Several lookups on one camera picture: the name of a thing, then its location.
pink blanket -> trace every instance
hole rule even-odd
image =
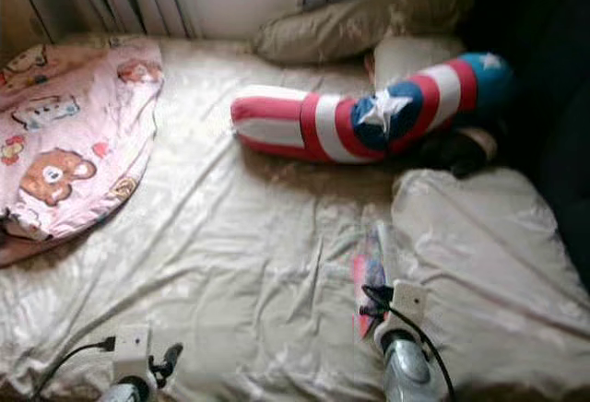
[[[136,189],[163,83],[158,45],[39,45],[0,73],[0,266],[103,220]]]

black cable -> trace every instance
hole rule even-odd
[[[85,350],[85,349],[102,349],[103,351],[113,351],[114,350],[114,341],[115,341],[115,336],[107,337],[102,342],[97,342],[96,344],[83,345],[83,346],[78,347],[77,349],[74,349],[74,350],[70,351],[69,353],[67,353],[62,359],[60,359],[43,376],[43,379],[41,380],[41,382],[37,386],[37,389],[33,393],[33,396],[29,399],[29,401],[30,402],[36,402],[39,399],[39,397],[41,395],[41,391],[43,391],[43,388],[47,385],[47,383],[53,377],[53,375],[55,374],[55,372],[57,372],[57,370],[59,369],[59,367],[61,367],[62,365],[64,365],[64,363],[66,361],[68,361],[72,356],[74,356],[75,354],[78,354],[80,351]]]
[[[401,319],[403,323],[409,325],[410,328],[415,330],[419,334],[420,340],[422,342],[426,342],[426,345],[428,345],[428,348],[430,349],[430,351],[432,351],[432,354],[434,355],[434,359],[439,364],[439,368],[441,369],[442,376],[444,377],[444,381],[446,383],[447,391],[449,392],[449,398],[451,399],[451,402],[455,402],[456,397],[454,395],[453,381],[451,380],[451,376],[448,370],[446,369],[446,366],[444,365],[443,358],[439,354],[439,351],[436,349],[436,347],[434,347],[434,344],[432,343],[431,339],[410,318],[400,313],[398,310],[392,308],[389,305],[389,302],[383,302],[383,300],[379,298],[379,295],[375,292],[375,289],[373,287],[363,285],[362,290],[369,297],[369,299],[371,299],[377,305],[387,308],[394,316],[398,317],[399,319]]]

white pillow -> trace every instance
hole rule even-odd
[[[454,36],[385,38],[373,53],[375,89],[385,89],[423,68],[453,59],[464,50],[461,40]]]
[[[395,189],[386,276],[427,288],[422,328],[455,385],[590,396],[590,300],[533,185],[506,169],[410,171]]]

dark fabric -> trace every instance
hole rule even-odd
[[[466,43],[513,65],[511,161],[552,206],[590,290],[590,0],[476,0]]]

olive pillow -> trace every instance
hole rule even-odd
[[[448,34],[473,0],[346,0],[263,25],[254,52],[281,64],[335,61],[369,50],[386,36]]]

